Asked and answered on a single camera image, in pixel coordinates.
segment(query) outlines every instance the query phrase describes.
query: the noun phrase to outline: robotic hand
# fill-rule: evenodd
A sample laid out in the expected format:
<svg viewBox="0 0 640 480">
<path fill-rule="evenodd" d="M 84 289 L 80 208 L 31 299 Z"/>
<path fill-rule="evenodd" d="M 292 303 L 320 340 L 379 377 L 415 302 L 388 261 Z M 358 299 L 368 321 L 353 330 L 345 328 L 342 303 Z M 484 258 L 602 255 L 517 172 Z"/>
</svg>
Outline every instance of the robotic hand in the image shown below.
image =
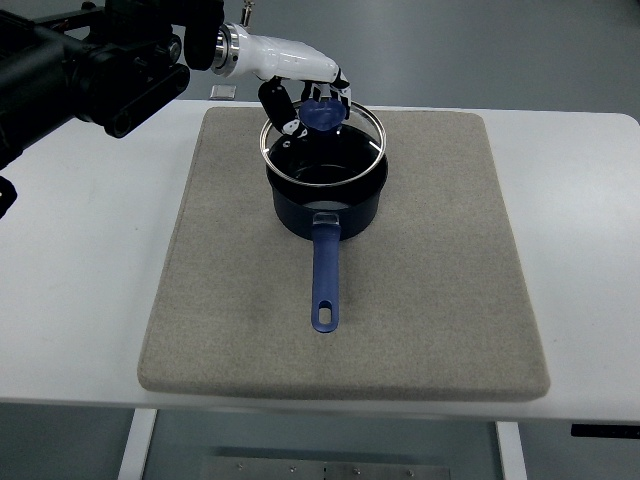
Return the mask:
<svg viewBox="0 0 640 480">
<path fill-rule="evenodd" d="M 258 98 L 275 128 L 295 137 L 307 134 L 282 79 L 305 82 L 302 101 L 320 101 L 328 87 L 331 98 L 346 107 L 348 118 L 351 88 L 336 62 L 304 43 L 251 35 L 245 27 L 232 23 L 222 26 L 211 69 L 224 77 L 251 72 L 265 81 Z"/>
</svg>

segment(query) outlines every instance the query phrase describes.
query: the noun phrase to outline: gray felt mat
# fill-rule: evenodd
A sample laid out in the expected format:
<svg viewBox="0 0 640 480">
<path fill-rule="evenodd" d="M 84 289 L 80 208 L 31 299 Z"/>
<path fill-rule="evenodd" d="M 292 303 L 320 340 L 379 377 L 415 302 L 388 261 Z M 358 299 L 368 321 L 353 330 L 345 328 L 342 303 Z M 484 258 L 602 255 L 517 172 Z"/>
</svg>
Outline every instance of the gray felt mat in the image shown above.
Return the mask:
<svg viewBox="0 0 640 480">
<path fill-rule="evenodd" d="M 338 329 L 310 324 L 312 243 L 273 210 L 259 108 L 206 114 L 138 367 L 149 390 L 527 400 L 549 387 L 480 117 L 379 112 L 389 178 L 340 247 Z"/>
</svg>

